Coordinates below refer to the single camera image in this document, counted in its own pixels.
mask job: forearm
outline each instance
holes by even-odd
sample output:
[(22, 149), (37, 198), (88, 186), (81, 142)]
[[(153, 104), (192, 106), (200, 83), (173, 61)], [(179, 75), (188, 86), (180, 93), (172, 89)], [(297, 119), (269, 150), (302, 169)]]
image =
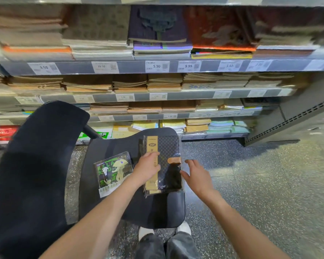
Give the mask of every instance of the forearm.
[(40, 259), (102, 259), (137, 188), (129, 176), (121, 186), (52, 244)]
[(267, 236), (226, 203), (216, 190), (203, 198), (233, 244), (240, 259), (290, 259)]

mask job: purple notebook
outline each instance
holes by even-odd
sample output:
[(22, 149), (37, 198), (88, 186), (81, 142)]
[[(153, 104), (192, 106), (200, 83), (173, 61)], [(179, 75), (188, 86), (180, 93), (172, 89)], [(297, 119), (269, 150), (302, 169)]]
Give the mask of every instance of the purple notebook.
[(157, 51), (157, 50), (168, 50), (168, 51), (191, 51), (192, 44), (189, 41), (182, 43), (149, 43), (149, 42), (133, 42), (133, 50), (139, 51)]
[(142, 42), (186, 42), (182, 6), (133, 5), (129, 39)]

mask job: chair backrest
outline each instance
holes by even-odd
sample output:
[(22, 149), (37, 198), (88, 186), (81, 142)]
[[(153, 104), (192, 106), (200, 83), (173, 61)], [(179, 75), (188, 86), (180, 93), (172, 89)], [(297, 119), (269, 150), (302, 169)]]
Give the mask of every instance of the chair backrest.
[(65, 182), (89, 114), (65, 102), (39, 107), (0, 160), (0, 255), (38, 258), (68, 230)]

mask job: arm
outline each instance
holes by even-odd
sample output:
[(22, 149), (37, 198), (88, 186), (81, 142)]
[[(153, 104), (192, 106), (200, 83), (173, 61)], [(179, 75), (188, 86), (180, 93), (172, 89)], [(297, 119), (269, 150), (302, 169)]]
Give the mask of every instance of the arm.
[(104, 258), (114, 231), (135, 191), (160, 169), (158, 152), (146, 153), (133, 173), (75, 226), (53, 243), (40, 259)]
[(186, 160), (186, 163), (190, 167), (190, 175), (185, 171), (181, 171), (181, 175), (215, 215), (241, 259), (290, 259), (268, 237), (226, 203), (221, 194), (213, 188), (209, 172), (197, 160)]

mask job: hand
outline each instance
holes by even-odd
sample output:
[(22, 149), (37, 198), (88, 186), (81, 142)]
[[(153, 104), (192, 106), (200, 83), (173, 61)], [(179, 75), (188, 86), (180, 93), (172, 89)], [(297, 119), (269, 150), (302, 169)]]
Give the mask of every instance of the hand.
[(135, 183), (137, 188), (145, 184), (147, 180), (161, 169), (159, 164), (155, 166), (155, 159), (159, 154), (159, 152), (149, 152), (140, 157), (133, 173), (128, 177), (128, 179), (130, 178)]
[(204, 201), (209, 193), (216, 191), (213, 188), (210, 174), (197, 160), (186, 160), (185, 163), (190, 167), (190, 175), (182, 170), (180, 173), (192, 191)]

